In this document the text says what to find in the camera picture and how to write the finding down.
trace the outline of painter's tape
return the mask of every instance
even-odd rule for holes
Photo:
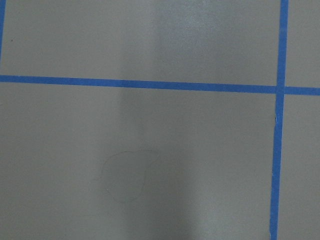
[[[320,88],[319,87],[286,86],[284,88],[284,93],[290,94],[290,95],[320,96]]]
[[[139,81],[139,80],[0,75],[0,82],[100,86],[100,87],[139,88],[139,89],[233,92],[233,93],[259,93],[259,94],[275,94],[276,93],[275,86],[172,82],[172,81]]]
[[[273,136],[273,161],[272,161],[271,201],[270,201],[270,226],[269,226],[270,240],[277,240],[278,238],[282,129],[283,129],[283,118],[284,118],[285,80],[286,80],[288,8],[289,8],[289,0],[281,0],[278,65],[277,65],[277,80],[276,80],[276,93],[275,93],[276,94],[276,97],[275,97],[276,125],[274,127],[274,136]]]
[[[5,10],[6,10],[6,0],[0,0],[0,60],[2,53],[2,39],[4,34],[4,22],[5,22]]]

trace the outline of blue tape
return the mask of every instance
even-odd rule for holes
[[[283,129],[284,103],[285,103],[288,8],[289,8],[289,0],[281,0],[279,44],[278,44],[278,66],[277,66],[277,79],[276,79],[276,92],[275,92],[276,124],[274,127],[274,136],[273,136],[273,162],[272,162],[271,201],[270,201],[270,226],[269,226],[270,240],[277,240],[278,238],[282,129]]]
[[[0,0],[0,60],[2,56],[2,38],[4,34],[6,0]]]
[[[172,82],[172,81],[167,82],[167,81],[139,81],[139,80],[0,75],[0,82],[140,88],[140,89],[169,89],[169,90],[189,90],[189,91],[209,91],[209,92],[233,92],[233,93],[259,93],[259,94],[275,94],[276,93],[275,86]]]
[[[284,94],[320,96],[320,88],[318,88],[318,87],[286,86],[284,88]]]

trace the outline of blue tape line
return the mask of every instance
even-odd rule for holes
[[[0,60],[2,56],[2,38],[4,34],[5,11],[6,0],[0,0]]]
[[[285,80],[286,80],[286,55],[287,55],[287,31],[288,31],[288,8],[289,0],[281,0],[280,3],[280,25],[278,45],[278,66],[275,97],[276,124],[273,136],[273,162],[271,180],[270,201],[270,240],[278,238],[279,219],[279,194],[281,174],[281,152],[282,152],[282,129],[285,103]]]
[[[169,89],[169,90],[189,90],[189,91],[209,91],[209,92],[233,92],[233,93],[259,93],[259,94],[275,94],[276,93],[275,86],[195,83],[195,82],[170,82],[170,81],[167,82],[167,81],[139,81],[139,80],[0,75],[0,82],[140,88],[140,89]]]
[[[284,88],[284,94],[320,96],[320,88],[318,88],[318,87],[286,86]]]

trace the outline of grid square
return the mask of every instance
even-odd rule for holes
[[[320,235],[320,98],[285,97],[279,240]]]
[[[2,75],[275,85],[279,2],[6,3]]]
[[[2,83],[0,95],[0,238],[269,238],[273,94]],[[159,155],[144,189],[115,201],[97,176],[141,149]]]
[[[320,87],[319,1],[289,4],[286,85]]]

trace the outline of gray floor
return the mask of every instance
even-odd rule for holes
[[[5,14],[4,75],[276,84],[278,1],[8,0]]]
[[[0,74],[275,85],[279,1],[6,1]],[[286,85],[320,87],[320,2]],[[318,240],[319,96],[285,96],[279,240]],[[0,239],[268,240],[275,95],[0,83]]]
[[[274,95],[0,92],[2,239],[268,239]]]

